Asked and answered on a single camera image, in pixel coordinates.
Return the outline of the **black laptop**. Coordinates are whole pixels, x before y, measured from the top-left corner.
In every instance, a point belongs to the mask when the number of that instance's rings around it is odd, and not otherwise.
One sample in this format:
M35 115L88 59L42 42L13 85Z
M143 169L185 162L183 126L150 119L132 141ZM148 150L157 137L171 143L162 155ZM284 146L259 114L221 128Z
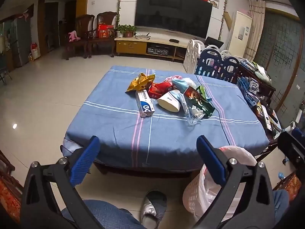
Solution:
M207 46L210 46L210 45L213 45L213 46L216 46L217 48L221 48L223 46L224 42L218 40L218 39L214 39L212 37L207 37L205 39L205 42L204 42L204 45L207 47Z

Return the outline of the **dark green snack bag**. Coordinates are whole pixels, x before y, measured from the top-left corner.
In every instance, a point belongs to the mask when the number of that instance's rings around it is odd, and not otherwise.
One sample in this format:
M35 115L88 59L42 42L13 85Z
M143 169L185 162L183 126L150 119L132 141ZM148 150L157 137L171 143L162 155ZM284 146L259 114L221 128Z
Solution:
M211 117L215 108L214 106L206 99L206 97L201 93L202 86L199 86L198 89L194 89L191 86L184 92L186 98L188 98L192 104L194 104L198 109L203 110L206 114L205 118Z

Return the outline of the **white blue paper cup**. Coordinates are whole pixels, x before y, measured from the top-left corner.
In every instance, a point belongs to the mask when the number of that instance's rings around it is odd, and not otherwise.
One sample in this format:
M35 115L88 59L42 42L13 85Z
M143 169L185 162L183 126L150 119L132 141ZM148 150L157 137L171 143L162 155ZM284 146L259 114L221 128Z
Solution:
M167 111L178 113L180 111L180 100L179 100L180 91L179 90L171 90L161 96L157 103L159 106L164 108Z

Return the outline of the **clear blue plastic bag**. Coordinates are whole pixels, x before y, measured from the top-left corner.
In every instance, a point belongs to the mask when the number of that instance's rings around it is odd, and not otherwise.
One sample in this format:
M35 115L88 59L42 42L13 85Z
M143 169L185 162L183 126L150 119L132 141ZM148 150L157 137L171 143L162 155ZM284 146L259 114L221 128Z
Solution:
M206 114L204 111L198 109L194 104L192 104L184 94L179 93L179 100L189 125L194 126L205 117Z

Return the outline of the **green potted plant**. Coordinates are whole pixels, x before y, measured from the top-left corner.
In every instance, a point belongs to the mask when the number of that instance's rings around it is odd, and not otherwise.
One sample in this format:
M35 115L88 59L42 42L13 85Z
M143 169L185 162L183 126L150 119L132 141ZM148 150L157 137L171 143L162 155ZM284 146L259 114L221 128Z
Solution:
M131 38L136 33L136 27L134 25L118 25L117 31L119 31L123 37L125 38Z

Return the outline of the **blue face mask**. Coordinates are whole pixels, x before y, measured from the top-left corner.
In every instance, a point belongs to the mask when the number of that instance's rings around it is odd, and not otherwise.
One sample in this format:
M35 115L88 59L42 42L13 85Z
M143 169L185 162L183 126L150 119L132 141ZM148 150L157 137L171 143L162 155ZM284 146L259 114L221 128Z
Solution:
M183 79L173 79L173 86L179 90L182 94L191 86L196 89L196 84L189 78L185 77Z

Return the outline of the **blue jeans leg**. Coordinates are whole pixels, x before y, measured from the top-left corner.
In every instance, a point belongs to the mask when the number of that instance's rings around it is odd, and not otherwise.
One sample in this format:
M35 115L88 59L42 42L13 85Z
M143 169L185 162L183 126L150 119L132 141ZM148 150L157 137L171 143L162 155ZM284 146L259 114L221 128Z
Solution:
M145 227L124 208L100 200L83 200L92 215L104 228L142 228Z

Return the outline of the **blue striped tablecloth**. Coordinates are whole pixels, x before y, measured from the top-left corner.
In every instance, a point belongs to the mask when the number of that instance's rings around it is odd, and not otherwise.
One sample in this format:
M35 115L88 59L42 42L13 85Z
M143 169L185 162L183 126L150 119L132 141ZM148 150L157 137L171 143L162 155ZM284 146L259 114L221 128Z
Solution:
M127 92L141 73L154 74L156 82L173 75L170 71L112 66L69 125L62 145L64 156L96 136L100 140L97 161L107 166L190 172L203 164L196 147L201 135L215 148L235 145L254 156L268 146L263 126L239 88L210 77L191 75L190 79L203 85L212 99L215 111L211 117L192 126L183 110L172 113L154 102L152 116L142 118L135 94Z

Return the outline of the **white blue toothpaste box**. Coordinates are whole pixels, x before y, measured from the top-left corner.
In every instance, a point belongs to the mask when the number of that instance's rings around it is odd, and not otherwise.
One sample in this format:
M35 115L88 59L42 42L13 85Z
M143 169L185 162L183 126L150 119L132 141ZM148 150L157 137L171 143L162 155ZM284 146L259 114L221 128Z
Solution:
M136 91L136 102L141 118L150 117L155 112L151 98L147 90Z

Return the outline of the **pink white plastic bag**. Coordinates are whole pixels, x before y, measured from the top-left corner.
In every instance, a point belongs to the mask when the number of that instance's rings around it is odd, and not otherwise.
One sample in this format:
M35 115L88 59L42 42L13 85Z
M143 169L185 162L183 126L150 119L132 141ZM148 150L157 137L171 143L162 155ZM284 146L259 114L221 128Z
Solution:
M164 81L165 82L172 82L173 80L181 80L181 79L182 79L182 76L173 75L173 76L167 77Z

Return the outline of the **red snack wrapper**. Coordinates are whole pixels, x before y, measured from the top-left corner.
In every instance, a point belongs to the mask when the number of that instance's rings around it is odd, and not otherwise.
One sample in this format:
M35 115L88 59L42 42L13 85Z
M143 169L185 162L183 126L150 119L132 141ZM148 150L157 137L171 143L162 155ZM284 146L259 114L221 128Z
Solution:
M161 83L152 83L148 89L148 95L150 98L159 99L167 92L173 89L173 84L170 81L163 81Z

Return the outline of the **pink cloth on chair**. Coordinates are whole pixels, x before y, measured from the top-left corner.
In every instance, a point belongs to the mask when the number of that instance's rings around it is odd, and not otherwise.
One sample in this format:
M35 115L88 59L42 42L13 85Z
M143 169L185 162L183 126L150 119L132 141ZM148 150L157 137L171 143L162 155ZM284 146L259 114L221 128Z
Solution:
M78 37L76 31L72 31L68 33L69 42L75 42L81 40L80 37Z

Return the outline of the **beige curtain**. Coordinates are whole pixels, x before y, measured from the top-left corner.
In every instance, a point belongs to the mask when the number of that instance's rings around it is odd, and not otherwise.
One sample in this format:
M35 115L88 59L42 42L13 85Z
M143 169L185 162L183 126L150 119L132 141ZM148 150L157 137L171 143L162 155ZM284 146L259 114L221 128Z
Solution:
M252 18L252 24L244 57L249 61L253 61L263 32L266 2L263 0L249 0L249 4L249 13Z

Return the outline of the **gold foil wrapper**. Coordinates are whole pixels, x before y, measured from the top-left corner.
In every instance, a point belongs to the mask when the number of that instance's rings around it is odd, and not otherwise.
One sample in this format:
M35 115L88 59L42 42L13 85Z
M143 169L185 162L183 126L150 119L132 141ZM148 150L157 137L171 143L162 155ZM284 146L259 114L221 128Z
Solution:
M140 73L139 76L130 83L126 92L147 90L150 88L154 80L155 74L146 75L144 73Z

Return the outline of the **navy baby fence panel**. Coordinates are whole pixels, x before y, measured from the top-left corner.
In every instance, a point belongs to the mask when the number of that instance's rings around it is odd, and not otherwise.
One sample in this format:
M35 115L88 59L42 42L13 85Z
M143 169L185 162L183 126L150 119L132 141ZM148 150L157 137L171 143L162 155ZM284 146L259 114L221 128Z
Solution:
M202 51L195 74L236 84L238 70L237 58L229 56L223 60L219 51L208 48Z

